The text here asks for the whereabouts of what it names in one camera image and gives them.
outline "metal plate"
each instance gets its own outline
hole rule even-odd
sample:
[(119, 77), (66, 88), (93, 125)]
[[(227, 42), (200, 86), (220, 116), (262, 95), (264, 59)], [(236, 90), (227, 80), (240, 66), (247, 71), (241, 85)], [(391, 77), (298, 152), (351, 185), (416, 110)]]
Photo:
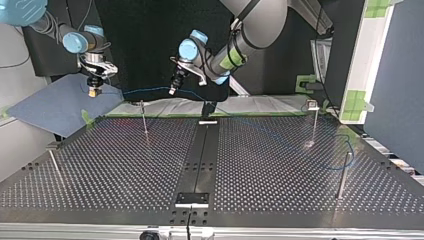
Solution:
[[(219, 131), (208, 225), (424, 229), (424, 188), (333, 118), (315, 135), (312, 116), (222, 119)], [(355, 160), (337, 201), (345, 135)]]
[[(16, 181), (2, 183), (0, 211), (37, 211), (50, 213), (46, 218), (54, 222), (78, 223), (115, 223), (110, 216), (133, 213), (137, 220), (132, 223), (169, 224), (167, 215), (171, 216), (196, 121), (148, 119), (147, 124), (146, 135), (140, 118), (104, 119), (56, 153), (61, 172), (51, 160), (44, 161), (34, 163), (32, 171), (18, 173)], [(72, 219), (67, 219), (69, 212)], [(1, 221), (8, 220), (5, 215)]]
[[(0, 183), (0, 222), (424, 229), (421, 185), (331, 117), (314, 133), (313, 119), (150, 119), (148, 137), (142, 119), (105, 119), (56, 154), (60, 173), (43, 156)], [(347, 136), (355, 161), (337, 201)], [(175, 209), (190, 190), (210, 207)]]

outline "blue cloth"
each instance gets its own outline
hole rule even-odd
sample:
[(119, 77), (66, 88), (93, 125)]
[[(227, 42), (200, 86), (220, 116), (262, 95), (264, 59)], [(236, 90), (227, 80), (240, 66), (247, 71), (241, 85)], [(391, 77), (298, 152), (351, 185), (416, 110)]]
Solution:
[(67, 75), (36, 92), (9, 109), (8, 114), (33, 126), (69, 137), (86, 125), (81, 111), (91, 119), (117, 107), (123, 100), (121, 91), (103, 85), (103, 93), (88, 96), (87, 76)]

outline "black panel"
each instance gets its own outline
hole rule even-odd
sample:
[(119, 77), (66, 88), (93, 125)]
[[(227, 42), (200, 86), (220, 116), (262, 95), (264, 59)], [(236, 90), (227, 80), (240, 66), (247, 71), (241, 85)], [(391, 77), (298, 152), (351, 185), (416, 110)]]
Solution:
[[(59, 21), (71, 24), (65, 0), (49, 1), (47, 10)], [(23, 31), (35, 75), (57, 76), (78, 72), (76, 55), (67, 52), (62, 44), (57, 44), (56, 40), (41, 35), (30, 27), (25, 27)]]
[[(112, 42), (112, 54), (119, 67), (119, 79), (125, 91), (169, 86), (180, 42), (193, 29), (209, 36), (208, 46), (217, 53), (228, 41), (231, 13), (217, 0), (102, 0), (97, 8)], [(184, 88), (194, 89), (209, 100), (223, 101), (228, 85), (213, 83), (198, 86), (196, 77), (187, 79)], [(167, 91), (135, 93), (126, 100), (153, 100), (169, 97)], [(185, 97), (198, 100), (190, 94)]]
[(335, 32), (325, 86), (331, 102), (339, 107), (343, 101), (364, 2), (365, 0), (342, 0), (338, 8), (340, 21), (334, 23)]

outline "wire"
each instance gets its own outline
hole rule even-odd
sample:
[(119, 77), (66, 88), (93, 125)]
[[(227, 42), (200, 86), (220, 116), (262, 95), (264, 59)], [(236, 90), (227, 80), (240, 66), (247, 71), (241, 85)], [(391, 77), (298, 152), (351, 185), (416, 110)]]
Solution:
[[(132, 94), (132, 93), (136, 93), (136, 92), (149, 92), (149, 91), (157, 91), (157, 90), (169, 90), (169, 87), (156, 87), (156, 88), (144, 88), (144, 89), (136, 89), (133, 91), (129, 91), (129, 92), (124, 92), (123, 95), (128, 95), (128, 94)], [(178, 89), (177, 91), (179, 92), (183, 92), (183, 93), (189, 93), (192, 94), (193, 96), (197, 97), (198, 99), (205, 101), (206, 99), (202, 98), (201, 96), (199, 96), (197, 93), (190, 91), (190, 90), (183, 90), (183, 89)], [(266, 128), (264, 128), (263, 126), (259, 125), (259, 124), (255, 124), (255, 123), (251, 123), (249, 121), (243, 120), (243, 119), (239, 119), (237, 116), (235, 116), (234, 114), (228, 113), (227, 111), (217, 107), (216, 105), (210, 103), (212, 106), (214, 106), (216, 109), (222, 111), (223, 113), (227, 114), (230, 117), (233, 117), (236, 121), (242, 122), (243, 124), (249, 125), (259, 131), (265, 132), (267, 133), (268, 136), (274, 138), (276, 141), (280, 142), (280, 143), (286, 143), (286, 147), (288, 147), (290, 150), (299, 153), (298, 151), (296, 151), (296, 147), (291, 146), (290, 144), (288, 144), (286, 142), (286, 140), (279, 134), (275, 133), (274, 131), (270, 131)], [(349, 147), (349, 150), (352, 154), (352, 159), (350, 160), (350, 162), (348, 164), (346, 164), (345, 166), (340, 166), (340, 167), (330, 167), (328, 165), (321, 165), (320, 167), (330, 170), (330, 171), (340, 171), (343, 170), (345, 168), (351, 167), (354, 162), (355, 162), (355, 151), (353, 149), (352, 144), (350, 143), (350, 137), (349, 135), (345, 135), (345, 134), (337, 134), (334, 135), (334, 137), (346, 137), (346, 144)]]
[(18, 28), (17, 27), (13, 27), (14, 29), (15, 29), (15, 31), (17, 32), (17, 33), (19, 33), (19, 35), (21, 35), (22, 37), (24, 36), (24, 34), (22, 34), (19, 30), (18, 30)]
[[(325, 96), (328, 99), (328, 101), (330, 102), (330, 105), (333, 106), (333, 107), (335, 107), (335, 105), (333, 104), (333, 102), (330, 99), (330, 96), (328, 95), (327, 88), (325, 87), (325, 84), (322, 81), (322, 78), (321, 78), (321, 68), (319, 66), (319, 60), (318, 60), (318, 47), (317, 47), (318, 46), (317, 41), (318, 41), (318, 36), (319, 36), (319, 34), (318, 34), (318, 27), (319, 27), (319, 21), (321, 20), (321, 16), (322, 16), (322, 11), (323, 11), (323, 7), (321, 5), (321, 8), (319, 9), (319, 13), (318, 13), (317, 25), (315, 26), (315, 33), (316, 33), (315, 40), (314, 40), (314, 45), (315, 45), (315, 61), (316, 61), (317, 69), (318, 69), (318, 78), (319, 78), (318, 81), (321, 83), (321, 85), (322, 85), (322, 87), (324, 89)], [(334, 109), (334, 112), (336, 113), (337, 118), (340, 119), (340, 114), (336, 111), (336, 109)]]
[(81, 27), (84, 25), (85, 20), (87, 20), (88, 15), (90, 14), (91, 7), (93, 6), (93, 0), (90, 0), (90, 3), (88, 4), (87, 12), (85, 13), (84, 18), (82, 19), (80, 25), (78, 26), (77, 30), (80, 31)]
[(34, 28), (34, 30), (40, 34), (53, 34), (54, 38), (56, 39), (56, 43), (59, 45), (60, 39), (62, 39), (62, 35), (60, 34), (60, 26), (59, 26), (59, 20), (53, 16), (49, 11), (46, 11), (45, 14), (45, 20), (46, 20), (46, 27), (44, 29), (37, 29)]
[[(21, 35), (22, 37), (24, 36), (16, 27), (13, 27), (13, 28), (15, 29), (15, 31), (17, 33), (19, 33), (19, 35)], [(30, 56), (30, 54), (28, 52), (28, 56), (27, 56), (27, 58), (24, 61), (22, 61), (20, 63), (17, 63), (17, 64), (9, 65), (9, 66), (0, 66), (0, 69), (15, 68), (15, 67), (22, 66), (22, 65), (24, 65), (25, 63), (27, 63), (29, 61), (30, 57), (31, 56)]]
[(14, 65), (10, 65), (10, 66), (0, 66), (0, 69), (15, 68), (15, 67), (22, 66), (29, 61), (30, 57), (31, 56), (28, 54), (27, 58), (23, 62), (18, 63), (18, 64), (14, 64)]

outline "gray cloth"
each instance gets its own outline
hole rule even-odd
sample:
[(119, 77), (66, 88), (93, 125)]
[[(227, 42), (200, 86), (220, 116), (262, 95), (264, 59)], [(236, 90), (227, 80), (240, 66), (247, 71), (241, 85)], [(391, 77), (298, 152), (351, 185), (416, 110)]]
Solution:
[(67, 75), (11, 107), (9, 115), (63, 137), (86, 125), (82, 112), (95, 119), (122, 102), (120, 90), (103, 85), (104, 94), (88, 96), (87, 76)]
[[(218, 103), (217, 107), (228, 113), (299, 113), (307, 99), (309, 98), (305, 95), (230, 97), (227, 101)], [(144, 104), (147, 116), (160, 117), (200, 115), (203, 107), (203, 102), (181, 98), (162, 99)], [(220, 109), (217, 109), (216, 113), (223, 113)], [(139, 114), (141, 114), (139, 106), (122, 103), (108, 113), (108, 116)]]

